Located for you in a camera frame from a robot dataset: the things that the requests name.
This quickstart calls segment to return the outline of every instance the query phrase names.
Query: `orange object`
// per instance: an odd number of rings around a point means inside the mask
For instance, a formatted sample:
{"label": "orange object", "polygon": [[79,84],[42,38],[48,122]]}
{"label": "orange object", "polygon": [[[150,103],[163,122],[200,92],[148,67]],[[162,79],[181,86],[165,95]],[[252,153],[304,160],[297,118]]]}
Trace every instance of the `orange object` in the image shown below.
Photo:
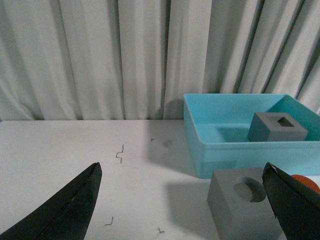
{"label": "orange object", "polygon": [[309,187],[313,191],[315,191],[318,194],[320,194],[319,186],[314,181],[312,181],[310,178],[307,178],[306,176],[302,176],[302,175],[296,175],[296,174],[295,175],[291,175],[291,177],[293,177],[294,179],[296,179],[299,182],[303,183],[304,185],[306,185],[307,187]]}

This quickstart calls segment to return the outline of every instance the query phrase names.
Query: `staple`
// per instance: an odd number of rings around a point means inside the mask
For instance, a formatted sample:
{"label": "staple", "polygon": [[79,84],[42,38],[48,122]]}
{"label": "staple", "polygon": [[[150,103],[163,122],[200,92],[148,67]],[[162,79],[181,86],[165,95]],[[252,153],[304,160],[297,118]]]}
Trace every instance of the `staple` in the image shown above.
{"label": "staple", "polygon": [[117,159],[120,159],[120,163],[121,163],[121,164],[122,164],[122,157],[118,157],[118,154],[122,154],[123,152],[124,152],[124,145],[122,144],[122,151],[117,152],[116,155],[115,155],[115,157],[116,157]]}
{"label": "staple", "polygon": [[163,233],[165,232],[165,231],[161,231],[161,230],[160,230],[160,227],[158,227],[157,230],[159,231],[160,234],[163,234]]}
{"label": "staple", "polygon": [[114,217],[111,218],[111,223],[105,224],[105,226],[111,226],[113,222],[114,222]]}

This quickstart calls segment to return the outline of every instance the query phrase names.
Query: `light blue plastic tray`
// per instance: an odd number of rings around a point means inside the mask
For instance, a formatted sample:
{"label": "light blue plastic tray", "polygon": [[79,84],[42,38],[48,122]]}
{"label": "light blue plastic tray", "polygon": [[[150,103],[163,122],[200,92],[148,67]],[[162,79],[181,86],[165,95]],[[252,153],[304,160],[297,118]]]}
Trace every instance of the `light blue plastic tray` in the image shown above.
{"label": "light blue plastic tray", "polygon": [[[250,142],[255,112],[290,114],[308,130],[305,141]],[[199,178],[267,162],[290,175],[320,175],[320,116],[288,95],[185,94],[184,127]]]}

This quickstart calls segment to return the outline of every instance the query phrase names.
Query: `gray cube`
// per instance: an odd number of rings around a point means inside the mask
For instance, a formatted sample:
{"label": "gray cube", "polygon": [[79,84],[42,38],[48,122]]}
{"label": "gray cube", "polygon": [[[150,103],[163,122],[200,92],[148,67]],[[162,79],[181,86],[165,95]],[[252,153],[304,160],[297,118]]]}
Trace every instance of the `gray cube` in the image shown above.
{"label": "gray cube", "polygon": [[285,112],[256,112],[248,132],[251,142],[304,141],[308,131]]}
{"label": "gray cube", "polygon": [[262,185],[262,168],[215,170],[207,202],[221,240],[277,240],[282,232]]}

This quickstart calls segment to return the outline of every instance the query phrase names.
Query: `gray block with square hole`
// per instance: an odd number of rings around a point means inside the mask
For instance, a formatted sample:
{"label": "gray block with square hole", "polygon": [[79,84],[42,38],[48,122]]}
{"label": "gray block with square hole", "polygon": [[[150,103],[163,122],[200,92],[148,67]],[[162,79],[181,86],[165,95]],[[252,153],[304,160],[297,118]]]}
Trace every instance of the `gray block with square hole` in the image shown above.
{"label": "gray block with square hole", "polygon": [[282,232],[262,185],[261,168],[212,174],[207,202],[221,240],[277,240]]}
{"label": "gray block with square hole", "polygon": [[248,132],[251,142],[304,141],[308,131],[285,112],[254,113]]}

